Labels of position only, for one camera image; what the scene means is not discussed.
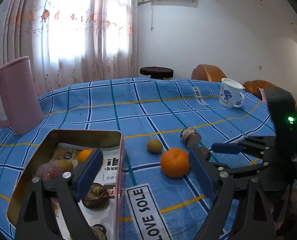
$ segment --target tangerine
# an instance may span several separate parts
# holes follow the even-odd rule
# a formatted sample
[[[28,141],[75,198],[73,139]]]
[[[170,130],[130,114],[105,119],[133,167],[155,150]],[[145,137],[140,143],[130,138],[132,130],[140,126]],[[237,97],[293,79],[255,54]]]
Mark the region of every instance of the tangerine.
[[[189,171],[188,153],[179,148],[165,151],[161,157],[161,169],[171,178],[184,176]]]
[[[88,158],[88,156],[90,156],[92,151],[93,151],[93,149],[85,149],[85,150],[80,151],[80,153],[77,156],[77,162],[78,163],[84,162]]]

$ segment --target pink electric kettle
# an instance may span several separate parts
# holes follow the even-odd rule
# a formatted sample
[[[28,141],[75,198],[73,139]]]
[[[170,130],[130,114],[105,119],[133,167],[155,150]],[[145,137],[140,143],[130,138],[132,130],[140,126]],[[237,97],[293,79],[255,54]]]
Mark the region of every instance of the pink electric kettle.
[[[21,135],[42,121],[28,57],[0,67],[0,94],[7,117],[4,121],[0,118],[0,128],[10,127],[15,135]]]

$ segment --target table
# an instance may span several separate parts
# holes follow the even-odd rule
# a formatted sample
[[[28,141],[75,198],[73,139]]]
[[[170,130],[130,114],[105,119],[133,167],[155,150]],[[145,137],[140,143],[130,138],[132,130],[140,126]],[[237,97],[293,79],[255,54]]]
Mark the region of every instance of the table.
[[[143,67],[139,70],[139,73],[145,76],[151,75],[151,78],[161,79],[172,78],[174,70],[165,67]]]
[[[207,105],[194,97],[192,87],[200,90]],[[41,96],[44,118],[40,125],[21,136],[0,129],[0,230],[7,239],[14,239],[15,228],[5,215],[8,201],[21,172],[50,130],[120,130],[129,164],[124,170],[126,188],[149,188],[164,233],[174,240],[193,239],[211,203],[192,172],[180,179],[167,178],[159,166],[161,155],[148,153],[146,142],[157,138],[164,150],[178,147],[188,151],[180,140],[180,132],[187,126],[201,134],[201,143],[208,148],[214,142],[235,142],[245,135],[274,135],[266,104],[245,92],[241,109],[224,108],[218,102],[219,90],[220,83],[129,78],[75,84]],[[246,154],[212,153],[211,161],[237,167],[258,160]],[[126,200],[124,206],[124,238],[141,239]],[[234,201],[220,239],[228,236],[236,207]]]

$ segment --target purple round food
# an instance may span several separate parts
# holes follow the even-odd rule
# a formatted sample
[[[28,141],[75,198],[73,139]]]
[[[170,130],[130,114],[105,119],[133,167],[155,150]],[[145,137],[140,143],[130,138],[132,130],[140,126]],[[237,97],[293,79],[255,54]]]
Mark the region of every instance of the purple round food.
[[[44,163],[38,167],[36,176],[40,177],[42,181],[57,179],[64,171],[56,166],[54,163]]]

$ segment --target floral curtain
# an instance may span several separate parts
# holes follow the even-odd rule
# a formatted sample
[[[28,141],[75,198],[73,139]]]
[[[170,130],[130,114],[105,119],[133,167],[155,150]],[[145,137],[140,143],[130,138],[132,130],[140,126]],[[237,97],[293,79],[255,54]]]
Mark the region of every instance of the floral curtain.
[[[11,0],[3,12],[0,66],[29,56],[40,95],[137,76],[137,0]]]

